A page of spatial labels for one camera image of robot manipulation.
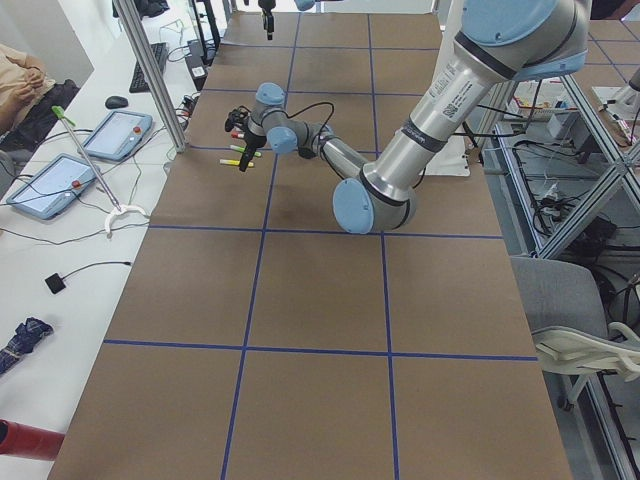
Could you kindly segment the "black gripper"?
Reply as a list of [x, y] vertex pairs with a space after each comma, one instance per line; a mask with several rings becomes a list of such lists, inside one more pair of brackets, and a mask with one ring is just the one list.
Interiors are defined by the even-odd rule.
[[274, 17], [272, 11], [276, 7], [275, 0], [258, 0], [258, 6], [262, 10], [263, 29], [268, 40], [273, 39], [274, 34]]
[[257, 157], [258, 150], [265, 146], [265, 135], [262, 130], [255, 133], [249, 126], [244, 130], [246, 149], [239, 160], [239, 170], [245, 172], [249, 168], [251, 160]]

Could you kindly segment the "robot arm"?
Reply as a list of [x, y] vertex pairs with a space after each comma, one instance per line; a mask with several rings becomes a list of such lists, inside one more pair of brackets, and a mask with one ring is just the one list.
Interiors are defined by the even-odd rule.
[[330, 127], [297, 121], [284, 109], [277, 84], [259, 86], [252, 109], [228, 116], [246, 143], [239, 168], [255, 151], [297, 152], [324, 159], [339, 175], [333, 214], [352, 234], [397, 229], [416, 209], [413, 185], [432, 158], [496, 84], [542, 80], [580, 70], [587, 56], [589, 1], [466, 1], [449, 62], [374, 162]]
[[[298, 11], [304, 12], [310, 10], [316, 3], [320, 3], [321, 0], [295, 0], [294, 4]], [[275, 30], [275, 19], [273, 10], [276, 8], [276, 0], [259, 0], [258, 6], [261, 9], [263, 28], [266, 33], [266, 38], [271, 41]]]

